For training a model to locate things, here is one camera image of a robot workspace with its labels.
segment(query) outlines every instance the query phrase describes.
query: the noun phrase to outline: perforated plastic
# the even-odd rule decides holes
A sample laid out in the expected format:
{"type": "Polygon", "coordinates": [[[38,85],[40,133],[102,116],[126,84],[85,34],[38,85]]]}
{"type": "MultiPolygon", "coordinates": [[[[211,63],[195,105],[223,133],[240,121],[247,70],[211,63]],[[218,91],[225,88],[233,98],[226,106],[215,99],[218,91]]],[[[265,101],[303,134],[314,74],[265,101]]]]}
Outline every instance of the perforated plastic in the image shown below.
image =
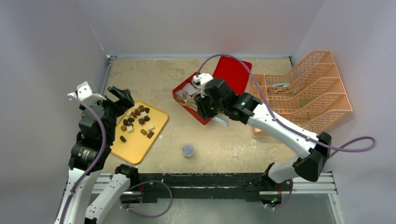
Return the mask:
{"type": "MultiPolygon", "coordinates": [[[[285,75],[255,74],[270,107],[287,120],[320,134],[350,112],[344,85],[330,51],[311,52],[285,75]],[[290,83],[274,87],[276,83],[290,83]]],[[[251,93],[263,100],[251,82],[251,93]]],[[[255,134],[265,134],[254,129],[255,134]]]]}

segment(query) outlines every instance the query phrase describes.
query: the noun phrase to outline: small round container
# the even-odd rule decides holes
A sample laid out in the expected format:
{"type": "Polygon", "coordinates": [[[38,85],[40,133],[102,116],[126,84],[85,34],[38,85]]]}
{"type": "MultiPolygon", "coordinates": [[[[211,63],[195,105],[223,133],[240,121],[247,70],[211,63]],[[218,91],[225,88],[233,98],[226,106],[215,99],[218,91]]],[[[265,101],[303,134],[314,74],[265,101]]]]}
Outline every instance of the small round container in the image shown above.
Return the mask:
{"type": "Polygon", "coordinates": [[[191,158],[195,154],[194,146],[192,144],[185,144],[182,149],[183,156],[191,158]]]}

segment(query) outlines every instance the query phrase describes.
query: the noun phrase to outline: beige tabletop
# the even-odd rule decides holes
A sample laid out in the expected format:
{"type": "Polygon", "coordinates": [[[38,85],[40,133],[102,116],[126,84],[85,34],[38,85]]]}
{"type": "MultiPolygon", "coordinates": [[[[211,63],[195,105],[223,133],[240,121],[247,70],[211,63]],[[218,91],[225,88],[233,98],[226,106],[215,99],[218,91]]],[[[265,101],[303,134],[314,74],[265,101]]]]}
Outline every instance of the beige tabletop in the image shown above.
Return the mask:
{"type": "MultiPolygon", "coordinates": [[[[245,59],[254,73],[284,74],[291,69],[285,59],[245,59]]],[[[230,121],[229,127],[211,121],[202,125],[172,97],[172,90],[193,74],[203,60],[134,60],[118,59],[108,85],[131,90],[134,100],[141,100],[169,114],[169,121],[142,162],[134,165],[140,173],[243,173],[263,172],[271,162],[289,159],[293,152],[271,137],[256,136],[252,128],[230,121]],[[192,158],[184,158],[182,147],[195,147],[192,158]]],[[[212,59],[201,72],[213,74],[218,59],[212,59]]],[[[113,173],[129,164],[110,154],[103,173],[113,173]]]]}

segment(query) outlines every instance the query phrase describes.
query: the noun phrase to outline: red box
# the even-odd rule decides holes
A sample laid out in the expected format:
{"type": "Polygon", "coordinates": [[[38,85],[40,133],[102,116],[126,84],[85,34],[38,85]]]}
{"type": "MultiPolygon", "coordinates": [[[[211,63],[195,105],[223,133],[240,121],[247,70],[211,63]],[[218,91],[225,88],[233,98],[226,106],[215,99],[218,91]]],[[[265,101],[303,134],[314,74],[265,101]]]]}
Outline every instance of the red box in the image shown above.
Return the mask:
{"type": "MultiPolygon", "coordinates": [[[[245,62],[245,65],[249,69],[252,69],[252,64],[249,62],[245,62]]],[[[176,92],[181,90],[187,83],[191,82],[192,78],[196,73],[192,74],[188,77],[184,82],[182,82],[179,86],[177,86],[173,91],[173,98],[176,100],[176,92]]],[[[217,64],[216,70],[213,73],[214,78],[222,78],[231,89],[234,90],[236,94],[241,94],[245,91],[246,85],[249,80],[249,73],[246,69],[235,59],[222,56],[220,57],[219,63],[217,64]]],[[[197,114],[197,112],[187,106],[183,106],[185,110],[187,110],[192,116],[194,116],[201,124],[206,125],[211,119],[202,119],[201,116],[197,114]]]]}

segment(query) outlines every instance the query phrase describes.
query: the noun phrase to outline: dark brown cube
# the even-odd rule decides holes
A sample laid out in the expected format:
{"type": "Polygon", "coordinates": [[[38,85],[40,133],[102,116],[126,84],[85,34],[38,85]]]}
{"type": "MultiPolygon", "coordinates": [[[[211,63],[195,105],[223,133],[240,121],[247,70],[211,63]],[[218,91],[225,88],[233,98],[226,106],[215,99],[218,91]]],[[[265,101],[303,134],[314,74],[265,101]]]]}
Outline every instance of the dark brown cube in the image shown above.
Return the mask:
{"type": "Polygon", "coordinates": [[[139,118],[139,124],[144,125],[144,119],[143,118],[139,118]]]}
{"type": "Polygon", "coordinates": [[[150,131],[150,132],[147,134],[147,138],[151,139],[151,137],[153,137],[153,135],[154,135],[154,132],[150,131]]]}
{"type": "Polygon", "coordinates": [[[121,139],[122,142],[126,142],[127,141],[127,139],[124,136],[122,136],[122,135],[120,136],[120,139],[121,139]]]}

